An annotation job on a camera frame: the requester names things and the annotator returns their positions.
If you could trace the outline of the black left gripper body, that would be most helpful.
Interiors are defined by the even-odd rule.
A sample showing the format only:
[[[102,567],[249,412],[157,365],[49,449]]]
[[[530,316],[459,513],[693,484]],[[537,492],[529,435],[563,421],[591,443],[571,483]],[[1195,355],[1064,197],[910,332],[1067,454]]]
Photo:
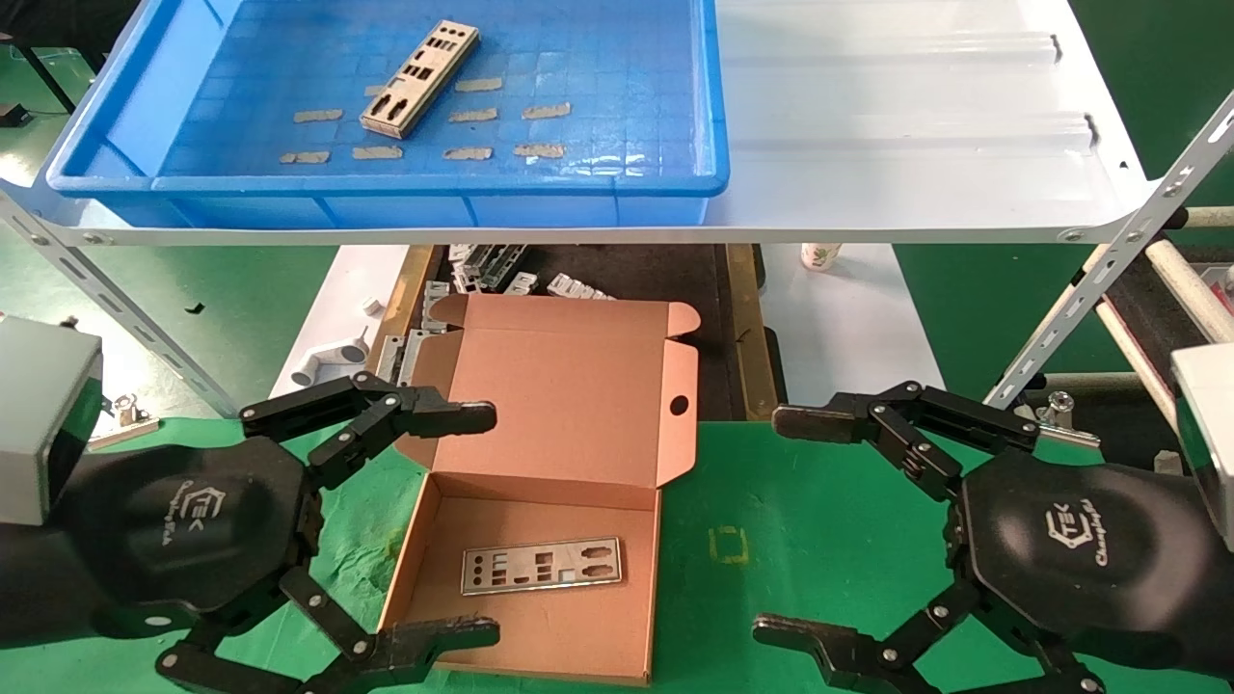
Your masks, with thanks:
[[[304,462],[265,438],[93,454],[58,504],[97,620],[253,617],[321,526]]]

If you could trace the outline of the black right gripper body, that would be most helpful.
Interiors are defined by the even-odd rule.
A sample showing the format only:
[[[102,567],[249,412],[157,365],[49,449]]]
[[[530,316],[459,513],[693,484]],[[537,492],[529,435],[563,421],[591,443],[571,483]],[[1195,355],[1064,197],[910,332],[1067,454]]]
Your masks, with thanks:
[[[976,617],[1011,650],[1211,663],[1211,517],[1190,479],[1124,466],[981,466],[963,482]]]

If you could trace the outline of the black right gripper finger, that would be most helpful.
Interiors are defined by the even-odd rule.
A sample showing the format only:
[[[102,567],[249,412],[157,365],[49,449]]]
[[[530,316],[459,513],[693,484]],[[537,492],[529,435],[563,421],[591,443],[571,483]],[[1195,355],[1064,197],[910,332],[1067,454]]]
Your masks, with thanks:
[[[774,410],[771,424],[785,440],[871,445],[938,503],[956,500],[963,468],[930,442],[930,435],[990,454],[1006,449],[1032,452],[1039,436],[1037,424],[1016,412],[917,382],[903,382],[876,394],[838,391],[823,406],[784,404]]]
[[[990,593],[971,580],[954,580],[926,608],[885,640],[858,629],[763,612],[752,625],[753,638],[776,650],[810,654],[830,688],[855,693],[935,693],[917,669],[917,659],[963,621],[993,605]],[[1032,640],[1030,654],[1041,675],[981,687],[981,693],[1103,693],[1104,682],[1059,640]]]

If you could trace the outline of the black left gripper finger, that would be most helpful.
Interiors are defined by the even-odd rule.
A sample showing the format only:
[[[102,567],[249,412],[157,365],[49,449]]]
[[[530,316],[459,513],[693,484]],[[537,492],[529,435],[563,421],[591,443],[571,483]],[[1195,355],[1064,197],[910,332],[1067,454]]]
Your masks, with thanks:
[[[247,438],[276,443],[334,427],[306,458],[313,488],[334,491],[405,436],[479,435],[494,430],[497,416],[489,401],[448,401],[436,387],[396,387],[358,372],[247,406],[241,422]]]
[[[308,680],[217,654],[234,635],[291,603],[334,645],[334,659]],[[441,654],[499,643],[499,620],[471,615],[366,632],[304,567],[260,580],[237,601],[204,612],[157,659],[157,673],[190,693],[370,693],[423,682]]]

